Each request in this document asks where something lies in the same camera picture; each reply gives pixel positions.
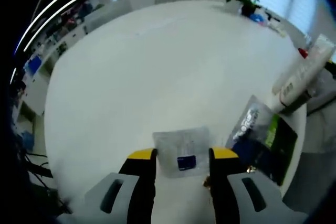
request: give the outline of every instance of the ceiling light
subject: ceiling light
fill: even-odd
[[[16,68],[14,68],[14,70],[13,70],[12,77],[11,77],[11,82],[9,84],[12,84],[12,80],[14,78],[15,72],[16,72]]]
[[[27,35],[27,33],[28,33],[28,31],[32,28],[32,26],[36,23],[36,21],[39,19],[39,18],[41,18],[41,16],[42,16],[42,14],[43,13],[45,13],[46,12],[46,10],[47,9],[49,9],[50,8],[50,6],[51,5],[53,5],[56,1],[58,1],[58,0],[53,0],[53,1],[51,1],[35,18],[34,18],[34,20],[30,23],[30,25],[28,26],[28,28],[26,29],[26,31],[23,33],[23,35],[22,35],[22,37],[21,37],[21,39],[20,39],[20,41],[19,41],[19,43],[17,44],[17,47],[16,47],[16,49],[15,49],[15,52],[14,53],[16,53],[16,51],[17,51],[17,49],[18,49],[18,47],[20,46],[20,44],[21,44],[21,42],[22,42],[22,40],[25,38],[25,36]]]
[[[67,3],[66,5],[64,5],[61,9],[59,9],[58,11],[56,11],[54,14],[52,14],[44,23],[43,25],[40,26],[40,28],[36,31],[36,33],[32,36],[32,38],[30,39],[30,41],[28,42],[28,44],[26,45],[25,49],[23,49],[23,52],[25,52],[29,45],[33,42],[33,40],[35,39],[35,37],[39,34],[39,32],[53,19],[57,16],[57,14],[59,14],[60,12],[62,12],[65,8],[67,8],[69,5],[71,5],[72,3],[76,2],[77,0],[71,0],[69,3]]]

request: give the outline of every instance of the black cable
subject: black cable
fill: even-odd
[[[29,162],[31,162],[30,161],[30,159],[29,159],[29,157],[27,156],[27,155],[25,155],[25,157],[27,158],[27,160],[29,161]],[[48,193],[49,192],[51,192],[51,190],[50,190],[50,188],[42,181],[42,179],[40,179],[38,176],[37,176],[37,174],[36,173],[34,173],[34,172],[32,172],[32,171],[30,171],[40,182],[41,182],[41,184],[47,189],[47,191],[48,191]],[[71,211],[69,210],[69,208],[63,203],[63,201],[60,199],[60,198],[57,198],[58,199],[58,201],[61,203],[61,205],[64,207],[64,210],[65,210],[65,212],[67,213],[67,214],[70,214],[71,213]]]
[[[41,154],[28,153],[28,152],[26,152],[26,154],[28,154],[30,156],[38,156],[38,157],[46,157],[46,158],[48,158],[46,155],[41,155]]]
[[[46,164],[49,164],[49,162],[44,162],[44,163],[40,164],[40,166],[44,166]]]
[[[45,163],[43,163],[42,165],[35,165],[33,162],[31,162],[31,160],[29,159],[29,157],[27,156],[27,154],[24,154],[26,159],[28,160],[28,163],[26,164],[26,168],[28,171],[32,172],[32,173],[36,173],[42,177],[47,177],[47,178],[53,178],[52,174],[51,174],[51,170],[42,167]]]
[[[51,191],[50,188],[42,181],[42,179],[40,179],[35,173],[32,173],[32,174],[42,183],[42,185],[44,185],[44,187],[48,190],[48,192]],[[69,208],[63,203],[63,201],[59,198],[57,198],[57,199],[61,203],[61,205],[64,207],[65,212],[67,214],[70,214],[71,212],[70,212]]]

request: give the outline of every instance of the bottle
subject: bottle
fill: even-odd
[[[335,44],[321,34],[309,51],[308,57],[301,61],[280,91],[272,97],[271,109],[275,113],[290,114],[306,103],[311,97],[308,86],[334,52]]]

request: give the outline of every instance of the white cabinet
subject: white cabinet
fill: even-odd
[[[23,101],[37,115],[42,115],[44,112],[48,84],[49,78],[40,72],[36,72],[23,95]]]
[[[84,25],[79,25],[74,30],[69,32],[61,41],[65,41],[68,49],[77,43],[81,38],[85,36]]]

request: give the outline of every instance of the white bottle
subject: white bottle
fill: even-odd
[[[295,55],[295,59],[293,63],[284,71],[281,73],[280,77],[276,82],[273,84],[272,87],[272,93],[277,94],[282,86],[286,84],[286,81],[289,79],[289,77],[295,73],[295,71],[298,69],[298,67],[303,63],[303,61],[306,60],[302,55],[297,51],[297,54]]]
[[[293,112],[306,102],[306,90],[326,62],[335,52],[335,44],[326,36],[320,35],[309,51],[308,57],[301,62],[288,78],[280,91],[272,98],[270,108],[275,112]]]

